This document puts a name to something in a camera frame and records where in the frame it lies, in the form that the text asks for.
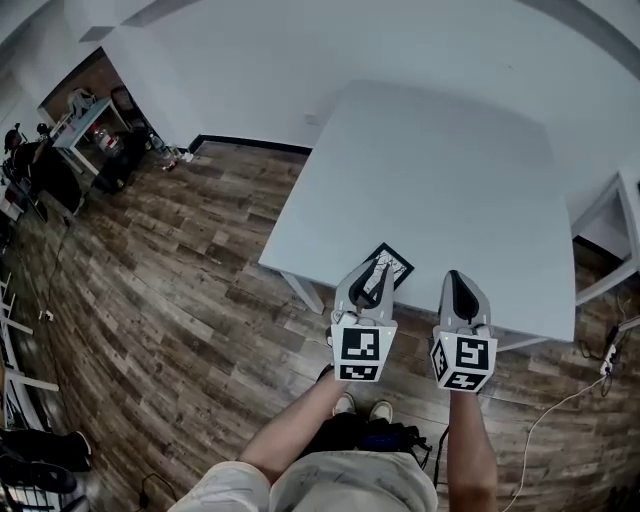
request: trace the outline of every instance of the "table leg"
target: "table leg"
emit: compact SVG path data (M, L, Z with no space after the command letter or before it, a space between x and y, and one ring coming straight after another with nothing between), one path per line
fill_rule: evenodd
M71 167L78 174L84 174L84 171L80 168L80 166L77 163L75 163L69 155L67 155L66 150L61 148L57 148L57 149L58 149L58 153L60 153L62 158L64 158L65 162L69 164L69 167Z
M78 148L76 148L75 146L73 146L72 148L69 148L69 151L71 151L73 153L73 155L80 160L87 169L89 169L93 174L95 174L96 176L98 174L100 174L100 171L98 171L98 169L96 169L94 167L94 165L89 162L89 160L87 160L84 155L82 153L80 153L80 151L78 151Z
M129 125L127 123L125 123L124 119L122 119L122 116L120 115L120 112L118 112L118 109L116 108L116 106L113 104L113 100L109 101L109 106L111 107L111 110L113 110L113 113L116 115L116 117L118 119L120 119L120 122L122 123L122 125L126 128L127 131L131 131L129 128Z
M607 185L607 188L598 196L598 199L587 208L571 226L571 238L582 233L591 222L602 213L602 209L616 198L620 186L618 175Z
M19 331L26 332L28 335L33 336L33 329L30 329L29 327L22 325L18 322L14 322L10 318L7 318L6 316L4 316L4 313L1 311L0 311L0 323L7 324L8 326L13 327L14 329L18 329Z
M515 350L516 348L528 347L529 345L537 345L549 341L549 338L529 338L527 340L515 341L513 343L505 343L504 345L498 345L497 352L505 352L507 350Z
M45 382L43 380L32 379L31 377L27 377L22 373L16 372L14 370L5 370L5 372L7 379L14 382L19 382L20 384L24 384L25 386L46 389L47 391L60 391L60 387L57 384Z
M576 306L597 297L601 293L606 292L609 288L624 281L627 277L632 276L638 271L638 263L633 260L627 260L608 276L603 277L600 281L585 288L576 295Z
M309 306L309 309L314 313L318 313L319 315L321 315L324 311L324 303L318 296L311 282L287 272L281 272L281 274L282 277L284 277L285 281L289 283L291 288L293 288L294 291L304 301L304 303Z

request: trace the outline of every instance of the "leg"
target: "leg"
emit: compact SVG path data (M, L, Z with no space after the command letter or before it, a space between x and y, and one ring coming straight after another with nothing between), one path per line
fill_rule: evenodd
M15 370L5 370L5 375L8 379L19 382L20 384L24 384L25 386L31 386L39 389L46 389L47 391L60 391L60 388L57 384L52 384L51 382L45 382L42 380L32 379L31 377L26 377L20 372L16 372Z
M618 193L619 184L620 181L616 174L613 181L607 185L607 188L600 194L598 199L573 223L571 226L571 238L575 238L582 233L591 221L602 213L602 209L613 201Z
M549 338L528 338L526 340L514 341L505 345L498 345L497 352L504 352L505 350L515 350L516 348L528 347L529 345L544 343L548 340Z
M60 156L64 158L65 162L67 162L69 167L71 167L78 174L84 174L84 171L80 168L80 166L77 163L73 161L73 159L67 154L67 151L65 149L58 148L58 153L60 153Z
M585 288L576 295L576 306L584 304L585 302L597 297L601 293L606 292L609 288L613 288L615 285L624 281L627 277L632 276L638 271L638 263L629 259L615 269L608 276L603 277L600 281L592 284L588 288Z
M76 148L75 146L73 146L72 148L69 148L69 151L71 151L71 153L73 153L73 155L80 160L80 162L82 162L84 164L84 166L89 169L93 174L95 174L96 176L98 174L100 174L100 171L98 171L98 169L95 168L95 166L89 162L89 160L87 160L84 155L82 153L80 153L80 151L78 151L78 148Z
M309 306L309 309L314 313L322 314L324 311L324 303L322 299L318 297L313 285L301 277L294 276L287 272L282 272L282 277L285 281L291 285L291 288L300 296L304 303Z
M124 119L122 119L122 116L120 115L120 112L118 112L118 109L115 107L115 105L113 104L113 100L109 101L109 106L111 107L111 110L113 111L113 113L116 115L116 117L118 119L120 119L120 122L122 123L122 126L124 126L124 129L127 131L131 131L129 129L129 125L127 123L125 123Z
M238 457L275 482L300 456L344 393L346 384L333 371L272 419Z
M2 311L2 309L0 309L0 322L3 324L7 324L10 327L13 327L14 329L18 329L19 331L26 332L30 336L33 336L33 329L30 329L29 327L19 324L18 322L14 322L13 320L10 320L4 315L4 311Z

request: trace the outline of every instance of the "desk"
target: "desk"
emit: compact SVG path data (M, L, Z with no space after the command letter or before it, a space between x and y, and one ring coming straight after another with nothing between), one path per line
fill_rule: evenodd
M445 274L457 269L489 298L493 325L570 342L575 272L558 181L545 130L532 121L441 93L354 82L260 263L321 313L312 283L337 286L386 242L415 267L396 302L437 311Z
M87 167L92 173L99 174L100 171L96 169L96 167L87 160L78 148L76 147L80 139L87 132L89 127L102 115L102 113L111 108L113 112L116 114L118 119L122 122L124 126L127 126L127 123L124 122L124 119L120 117L120 114L116 110L113 102L109 98L103 98L101 100L96 101L85 114L78 118L74 119L71 123L67 125L64 131L60 134L60 136L53 143L53 147L58 150L58 152L62 155L62 157L73 167L78 168L75 162L71 159L70 154L75 156L82 164Z

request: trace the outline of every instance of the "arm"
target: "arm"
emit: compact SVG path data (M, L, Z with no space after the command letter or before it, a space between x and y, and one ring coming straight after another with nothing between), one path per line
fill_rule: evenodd
M258 431L238 460L258 468L271 483L275 482L330 417L345 388L344 382L335 380L333 371L328 372Z
M38 161L38 159L42 156L42 152L44 151L44 148L47 147L48 143L49 143L49 139L45 139L40 143L40 145L38 146L38 149L36 149L36 152L33 155L33 160L31 161L32 164L35 164Z
M447 480L451 512L497 510L496 455L473 393L451 392Z

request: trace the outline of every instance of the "small object on floor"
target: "small object on floor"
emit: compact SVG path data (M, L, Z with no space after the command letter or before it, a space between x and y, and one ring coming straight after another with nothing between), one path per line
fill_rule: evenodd
M350 414L355 414L356 412L356 402L349 393L343 393L342 396L338 398L338 401L333 408L334 416L336 414L342 414L343 412L348 412Z
M393 420L393 406L386 400L381 400L371 409L369 421L387 420L389 423Z
M163 171L172 171L173 169L175 169L176 165L178 165L178 161L177 160L171 160L171 162L169 162L167 165L162 167Z
M53 313L48 309L46 311L40 310L40 314L38 315L38 321L44 320L45 322L53 322Z

